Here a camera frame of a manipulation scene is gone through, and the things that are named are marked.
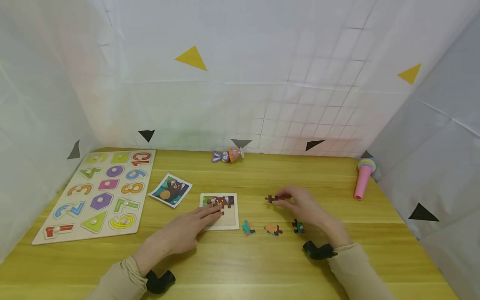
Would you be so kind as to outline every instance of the wooden number puzzle board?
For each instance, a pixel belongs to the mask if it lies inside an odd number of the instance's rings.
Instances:
[[[87,154],[32,245],[136,233],[155,152]]]

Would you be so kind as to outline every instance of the beige sleeve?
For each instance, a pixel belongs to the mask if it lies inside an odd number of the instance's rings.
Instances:
[[[359,244],[338,247],[334,252],[336,256],[327,260],[350,300],[395,299],[375,273]]]
[[[138,300],[147,291],[146,283],[129,257],[110,268],[87,300]]]

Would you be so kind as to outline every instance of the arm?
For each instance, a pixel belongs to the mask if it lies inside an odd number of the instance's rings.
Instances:
[[[299,219],[317,226],[335,249],[335,256],[328,259],[330,269],[348,294],[350,300],[394,299],[368,261],[358,244],[348,237],[343,223],[326,212],[310,195],[296,186],[287,186],[276,193],[277,206],[292,211]]]
[[[175,218],[147,238],[131,257],[114,264],[87,299],[140,299],[146,292],[147,273],[167,256],[195,248],[197,234],[220,218],[220,209],[210,204]]]

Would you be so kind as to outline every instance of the pink square piece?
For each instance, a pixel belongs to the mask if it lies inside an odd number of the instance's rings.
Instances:
[[[119,179],[102,180],[98,185],[98,190],[114,190],[119,184]]]

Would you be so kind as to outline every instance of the bear picture card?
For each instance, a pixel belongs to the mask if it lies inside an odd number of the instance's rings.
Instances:
[[[167,174],[159,185],[148,195],[170,207],[177,207],[185,198],[192,184],[172,174]]]

